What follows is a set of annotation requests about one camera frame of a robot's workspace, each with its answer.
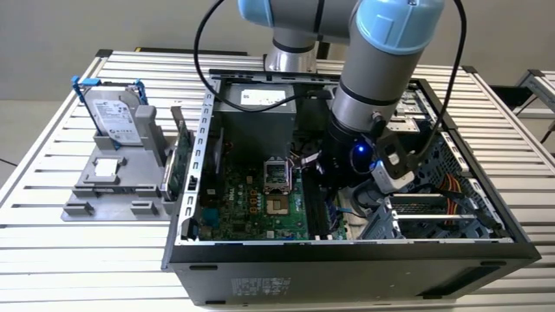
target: aluminum profile table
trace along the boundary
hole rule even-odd
[[[208,68],[261,70],[259,57],[201,57]],[[323,60],[320,73],[343,63]],[[444,97],[451,69],[419,66]],[[192,56],[113,52],[96,57],[84,77],[112,82],[141,78],[157,123],[174,134],[169,107],[181,105],[196,129],[204,87]],[[473,312],[555,311],[555,164],[477,73],[459,70],[449,115],[475,151],[543,259],[453,301],[265,305],[288,309]],[[0,311],[204,311],[176,275],[160,272],[166,222],[64,222],[61,207],[93,150],[93,123],[76,95],[68,98],[0,191]]]
[[[555,71],[528,70],[516,82],[516,86],[527,87],[545,103],[548,109],[525,109],[521,118],[553,119],[555,112]]]

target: motherboard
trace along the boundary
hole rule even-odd
[[[264,192],[263,168],[224,163],[219,207],[202,208],[200,238],[213,241],[308,239],[300,171],[288,194]]]

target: small white label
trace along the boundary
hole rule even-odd
[[[243,90],[241,105],[272,105],[285,98],[284,90]]]
[[[128,106],[121,101],[106,99],[93,100],[93,105],[108,136],[120,144],[140,143]]]

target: hard drive label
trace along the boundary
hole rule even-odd
[[[120,144],[140,143],[128,106],[121,101],[106,99],[94,100],[93,105],[108,136]]]

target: black computer chassis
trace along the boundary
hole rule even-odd
[[[257,71],[210,70],[212,77],[249,81]],[[297,73],[269,73],[267,82]],[[339,82],[337,75],[308,75]],[[435,113],[441,103],[424,79],[412,79]],[[453,299],[471,293],[541,257],[480,167],[457,127],[445,114],[448,132],[505,225],[513,243],[488,244],[243,244],[174,245],[173,212],[162,270],[173,271],[194,305],[383,302]]]

